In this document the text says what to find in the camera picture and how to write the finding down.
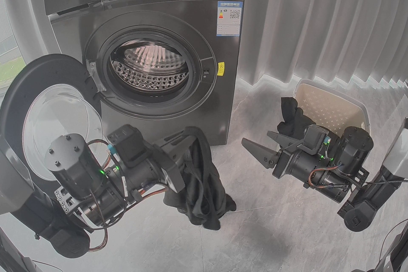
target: grass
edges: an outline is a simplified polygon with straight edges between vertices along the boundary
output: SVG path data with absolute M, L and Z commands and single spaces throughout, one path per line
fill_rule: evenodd
M 24 66 L 25 63 L 21 57 L 0 65 L 0 84 L 12 81 Z

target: stainless steel drum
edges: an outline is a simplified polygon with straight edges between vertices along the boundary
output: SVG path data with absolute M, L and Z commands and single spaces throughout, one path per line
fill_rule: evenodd
M 111 55 L 110 62 L 120 80 L 139 92 L 173 92 L 188 79 L 183 56 L 159 41 L 137 39 L 125 42 Z

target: laundry basket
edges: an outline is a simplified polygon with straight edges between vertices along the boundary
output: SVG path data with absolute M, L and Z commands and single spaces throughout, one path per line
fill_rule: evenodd
M 297 84 L 293 97 L 303 109 L 304 115 L 340 137 L 349 126 L 361 127 L 370 132 L 364 105 L 347 95 L 314 81 L 302 79 Z

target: warning sticker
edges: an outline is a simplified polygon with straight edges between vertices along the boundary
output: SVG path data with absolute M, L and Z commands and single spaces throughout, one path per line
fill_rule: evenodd
M 225 69 L 225 62 L 219 62 L 219 63 L 218 63 L 218 73 L 217 73 L 217 76 L 222 76 L 222 75 L 224 75 L 224 69 Z
M 239 36 L 242 1 L 218 1 L 217 36 Z

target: energy label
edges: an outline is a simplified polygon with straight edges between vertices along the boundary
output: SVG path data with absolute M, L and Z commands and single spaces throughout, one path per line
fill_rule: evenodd
M 217 36 L 239 36 L 242 1 L 218 1 Z

